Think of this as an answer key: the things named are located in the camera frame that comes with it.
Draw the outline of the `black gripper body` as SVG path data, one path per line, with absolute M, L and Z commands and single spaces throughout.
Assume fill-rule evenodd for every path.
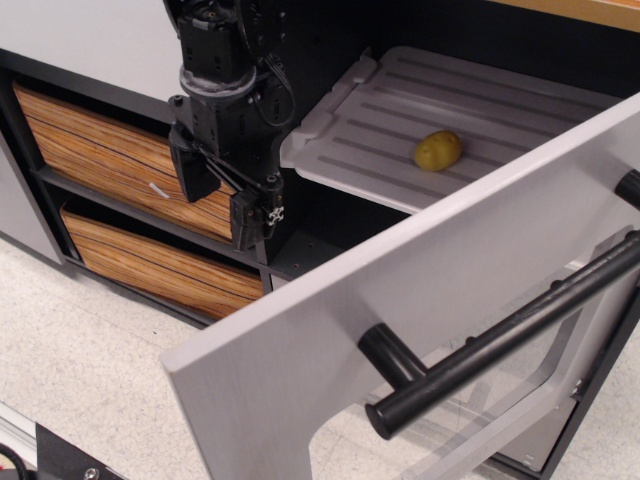
M 172 127 L 189 131 L 221 185 L 263 196 L 268 223 L 282 220 L 283 180 L 271 147 L 288 124 L 288 80 L 246 74 L 224 83 L 182 74 L 180 83 L 186 94 L 169 100 Z

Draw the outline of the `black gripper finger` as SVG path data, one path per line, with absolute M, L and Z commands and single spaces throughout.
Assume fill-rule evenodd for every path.
M 207 168 L 207 158 L 197 148 L 188 130 L 172 127 L 169 143 L 174 169 L 189 203 L 195 203 L 220 189 L 221 180 Z
M 268 224 L 266 199 L 255 192 L 237 192 L 230 199 L 232 242 L 236 250 L 246 251 L 271 239 L 274 226 Z

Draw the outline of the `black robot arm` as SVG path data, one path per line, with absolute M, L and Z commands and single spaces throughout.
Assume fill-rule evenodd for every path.
M 229 186 L 231 236 L 245 251 L 284 217 L 275 141 L 296 101 L 275 54 L 285 11 L 275 1 L 168 1 L 180 40 L 183 94 L 168 104 L 170 152 L 182 192 L 195 203 Z

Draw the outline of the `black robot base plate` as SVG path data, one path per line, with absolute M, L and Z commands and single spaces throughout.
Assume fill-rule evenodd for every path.
M 36 424 L 38 479 L 122 480 L 118 472 L 46 427 Z

